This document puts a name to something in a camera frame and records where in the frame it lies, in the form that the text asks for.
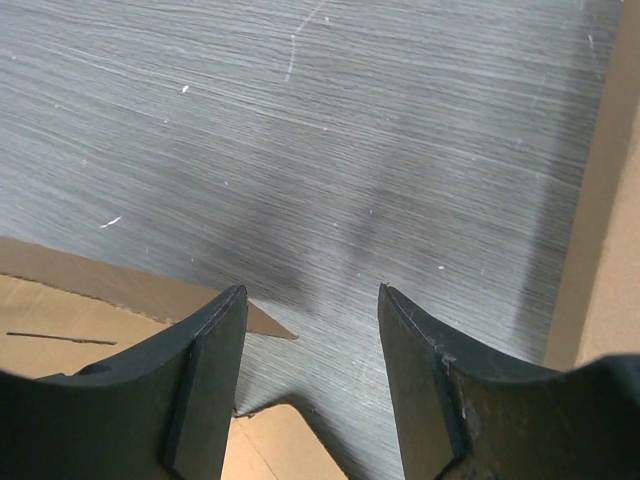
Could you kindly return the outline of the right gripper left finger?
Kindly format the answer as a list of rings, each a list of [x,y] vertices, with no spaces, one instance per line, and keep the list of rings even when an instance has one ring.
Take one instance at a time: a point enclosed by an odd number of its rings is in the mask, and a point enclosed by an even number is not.
[[[219,478],[247,316],[230,287],[121,353],[31,381],[30,478]]]

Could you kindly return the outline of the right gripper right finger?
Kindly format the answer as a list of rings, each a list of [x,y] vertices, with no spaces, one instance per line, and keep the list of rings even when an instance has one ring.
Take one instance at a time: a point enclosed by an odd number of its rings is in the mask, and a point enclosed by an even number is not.
[[[405,478],[579,478],[562,374],[473,339],[386,284],[378,322]]]

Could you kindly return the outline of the brown cardboard box sheet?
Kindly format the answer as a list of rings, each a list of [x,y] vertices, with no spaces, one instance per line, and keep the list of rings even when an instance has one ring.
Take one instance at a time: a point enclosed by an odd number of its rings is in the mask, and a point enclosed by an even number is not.
[[[27,243],[1,241],[1,475],[29,476],[29,384],[72,376],[184,320],[223,291]],[[248,299],[245,331],[293,334]],[[230,420],[217,479],[339,479],[290,404]]]

